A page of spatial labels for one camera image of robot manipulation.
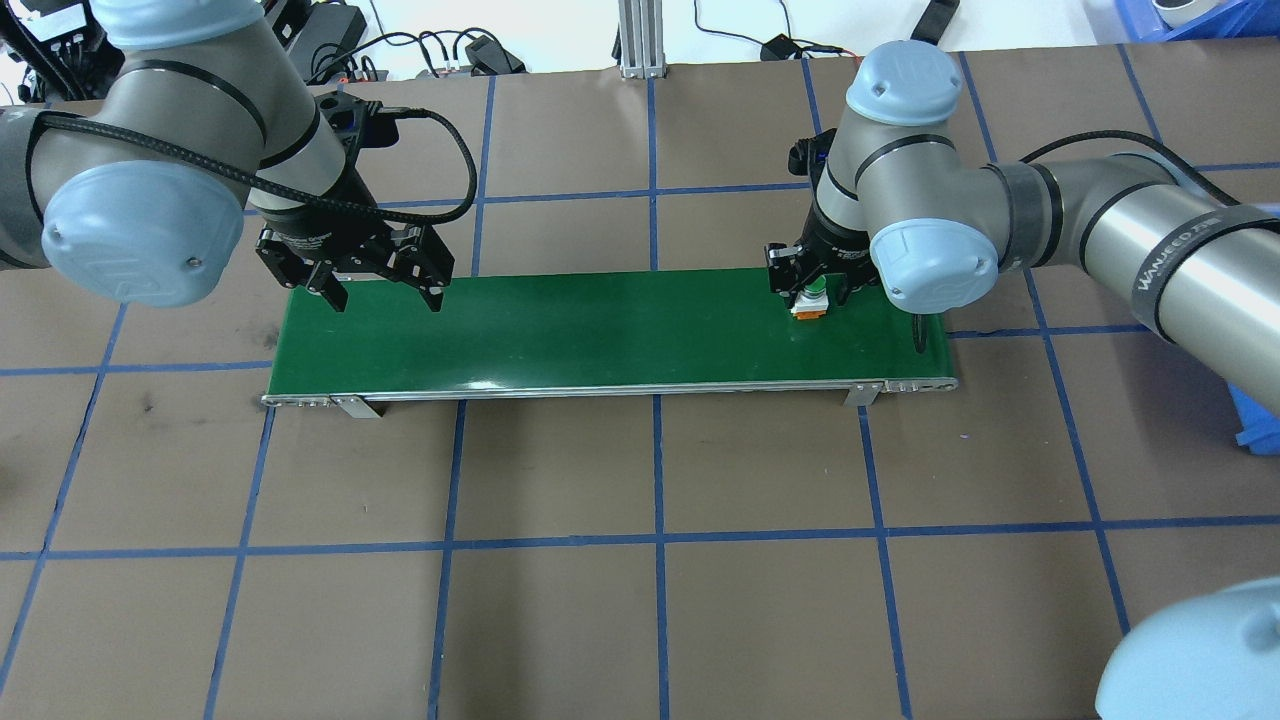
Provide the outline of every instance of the light blue joint cap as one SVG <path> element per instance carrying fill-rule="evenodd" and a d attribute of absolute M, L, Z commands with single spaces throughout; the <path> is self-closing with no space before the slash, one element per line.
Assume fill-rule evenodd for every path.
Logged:
<path fill-rule="evenodd" d="M 253 0 L 90 0 L 120 50 L 160 50 L 221 37 L 262 19 Z"/>
<path fill-rule="evenodd" d="M 1103 720 L 1280 714 L 1280 578 L 1187 600 L 1129 633 L 1102 673 Z"/>
<path fill-rule="evenodd" d="M 961 307 L 991 292 L 998 260 L 987 236 L 955 220 L 901 220 L 872 238 L 872 263 L 884 295 L 899 310 L 920 315 Z"/>
<path fill-rule="evenodd" d="M 878 123 L 920 127 L 956 111 L 960 69 L 946 53 L 919 40 L 886 42 L 863 58 L 845 101 Z"/>
<path fill-rule="evenodd" d="M 60 187 L 40 240 L 54 268 L 99 295 L 177 307 L 212 292 L 243 228 L 241 204 L 210 176 L 129 160 Z"/>

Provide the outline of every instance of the blue bin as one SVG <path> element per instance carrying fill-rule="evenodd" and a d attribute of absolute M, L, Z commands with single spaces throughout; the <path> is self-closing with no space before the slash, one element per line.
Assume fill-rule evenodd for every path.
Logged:
<path fill-rule="evenodd" d="M 1116 0 L 1116 8 L 1129 37 L 1138 42 L 1280 35 L 1280 0 L 1225 0 L 1178 29 L 1160 19 L 1151 0 Z"/>
<path fill-rule="evenodd" d="M 1248 447 L 1254 455 L 1280 455 L 1280 419 L 1244 395 L 1240 388 L 1228 387 L 1244 424 L 1244 432 L 1235 436 L 1235 442 L 1240 447 Z"/>

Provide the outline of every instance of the white wall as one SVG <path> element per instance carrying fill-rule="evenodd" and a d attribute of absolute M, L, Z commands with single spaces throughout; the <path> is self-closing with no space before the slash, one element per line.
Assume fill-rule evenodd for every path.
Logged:
<path fill-rule="evenodd" d="M 532 72 L 599 69 L 613 64 L 609 51 L 617 29 L 614 0 L 348 0 L 365 10 L 370 31 L 378 26 L 376 1 L 388 31 L 493 31 Z M 699 0 L 707 27 L 768 40 L 783 32 L 777 0 Z M 859 54 L 888 40 L 908 37 L 928 0 L 790 0 L 797 37 L 849 47 Z M 755 60 L 759 50 L 744 41 L 694 28 L 692 0 L 667 0 L 663 35 L 668 63 Z M 943 37 L 946 50 L 1053 47 L 1117 42 L 1124 32 L 1114 0 L 963 0 Z M 425 69 L 415 47 L 370 49 L 393 79 Z M 0 59 L 0 82 L 14 87 L 20 68 Z M 0 102 L 4 101 L 0 92 Z"/>

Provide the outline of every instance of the brown paper floor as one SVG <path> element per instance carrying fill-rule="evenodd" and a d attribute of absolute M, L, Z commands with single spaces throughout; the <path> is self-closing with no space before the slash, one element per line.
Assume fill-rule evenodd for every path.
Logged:
<path fill-rule="evenodd" d="M 1280 201 L 1274 38 L 960 60 L 970 164 L 1129 128 Z M 476 150 L 483 200 L 443 228 L 463 273 L 721 268 L 794 240 L 786 151 L 851 73 L 351 91 Z M 361 170 L 398 206 L 465 188 L 430 124 Z M 1234 447 L 1224 383 L 1073 269 L 951 314 L 961 389 L 863 414 L 824 392 L 265 411 L 283 302 L 248 242 L 182 310 L 0 277 L 0 717 L 1068 720 L 1132 624 L 1280 569 L 1280 460 Z"/>

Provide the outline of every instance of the metal pole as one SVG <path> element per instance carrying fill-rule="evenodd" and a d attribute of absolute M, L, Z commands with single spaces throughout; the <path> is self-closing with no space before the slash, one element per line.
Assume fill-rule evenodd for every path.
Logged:
<path fill-rule="evenodd" d="M 667 76 L 662 51 L 662 0 L 618 0 L 620 60 L 623 78 Z"/>

